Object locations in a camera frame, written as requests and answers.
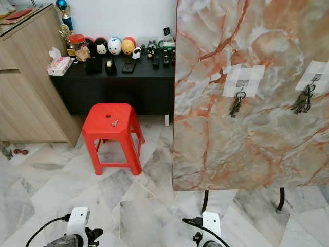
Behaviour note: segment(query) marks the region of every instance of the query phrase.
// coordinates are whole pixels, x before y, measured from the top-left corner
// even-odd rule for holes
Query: remote control
[[[154,68],[158,68],[158,67],[159,67],[159,56],[154,56],[154,57],[153,57],[153,62],[152,62],[152,64],[153,64],[153,67],[154,67]]]
[[[168,66],[169,65],[169,55],[167,52],[163,53],[163,64],[164,66]]]

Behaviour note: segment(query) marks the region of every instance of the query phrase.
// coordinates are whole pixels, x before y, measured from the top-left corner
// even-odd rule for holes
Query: tissue box
[[[47,67],[50,76],[63,76],[72,64],[71,57],[59,57]]]

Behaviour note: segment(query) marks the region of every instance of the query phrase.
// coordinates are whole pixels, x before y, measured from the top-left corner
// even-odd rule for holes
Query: wooden cabinet
[[[69,142],[82,123],[72,117],[46,71],[54,46],[63,54],[53,5],[0,37],[0,140]]]

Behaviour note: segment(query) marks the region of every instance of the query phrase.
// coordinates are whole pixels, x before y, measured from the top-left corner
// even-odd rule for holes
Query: black stand
[[[278,213],[281,212],[283,204],[284,204],[284,188],[280,188],[280,202],[279,202],[279,205],[277,207],[277,212]]]
[[[209,195],[209,191],[208,190],[205,190],[204,204],[202,206],[201,213],[203,213],[204,211],[206,211],[207,204],[208,204],[208,195]]]

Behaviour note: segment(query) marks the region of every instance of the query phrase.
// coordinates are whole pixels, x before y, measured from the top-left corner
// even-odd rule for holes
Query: white marble floor
[[[195,246],[196,229],[181,220],[200,216],[203,192],[172,190],[172,126],[162,116],[139,120],[147,142],[137,177],[119,168],[96,176],[82,137],[74,148],[28,144],[20,145],[27,156],[0,154],[0,247],[25,246],[41,225],[76,206],[89,207],[88,227],[104,229],[100,247]],[[100,158],[124,156],[107,142]],[[211,191],[207,211],[219,213],[231,247],[329,247],[329,186],[287,188],[277,214],[279,197],[278,189]],[[65,228],[50,225],[30,246],[45,246]]]

